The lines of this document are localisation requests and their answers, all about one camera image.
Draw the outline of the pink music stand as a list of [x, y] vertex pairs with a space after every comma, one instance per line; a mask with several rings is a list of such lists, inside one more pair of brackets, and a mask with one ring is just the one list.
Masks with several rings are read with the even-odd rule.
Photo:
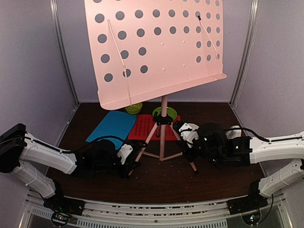
[[[86, 0], [87, 32], [102, 108], [161, 98], [152, 128], [172, 130], [167, 96], [226, 78], [220, 0]], [[176, 138], [181, 140], [173, 130]]]

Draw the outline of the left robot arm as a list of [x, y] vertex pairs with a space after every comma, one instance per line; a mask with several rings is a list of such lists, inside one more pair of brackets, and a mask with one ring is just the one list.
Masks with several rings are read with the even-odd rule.
[[68, 200], [60, 193], [60, 185], [39, 172], [30, 161], [68, 175], [94, 176], [115, 171], [120, 178], [126, 178], [140, 166], [136, 159], [146, 146], [144, 141], [109, 135], [98, 137], [79, 149], [64, 150], [39, 140], [27, 132], [24, 124], [18, 123], [0, 136], [0, 171], [15, 175], [43, 199], [49, 199], [58, 211], [64, 211]]

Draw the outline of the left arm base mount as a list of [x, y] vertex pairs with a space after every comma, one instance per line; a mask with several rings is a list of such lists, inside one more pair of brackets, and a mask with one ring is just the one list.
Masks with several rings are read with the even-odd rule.
[[53, 211], [51, 222], [57, 226], [65, 226], [73, 215], [81, 216], [85, 207], [85, 202], [78, 199], [44, 199], [44, 207]]

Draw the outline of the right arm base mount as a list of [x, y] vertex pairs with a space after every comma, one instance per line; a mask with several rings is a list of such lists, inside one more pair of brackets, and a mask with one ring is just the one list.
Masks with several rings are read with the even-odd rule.
[[267, 198], [245, 196], [227, 201], [230, 215], [240, 214], [242, 221], [248, 226], [254, 226], [261, 222], [261, 208], [268, 205]]

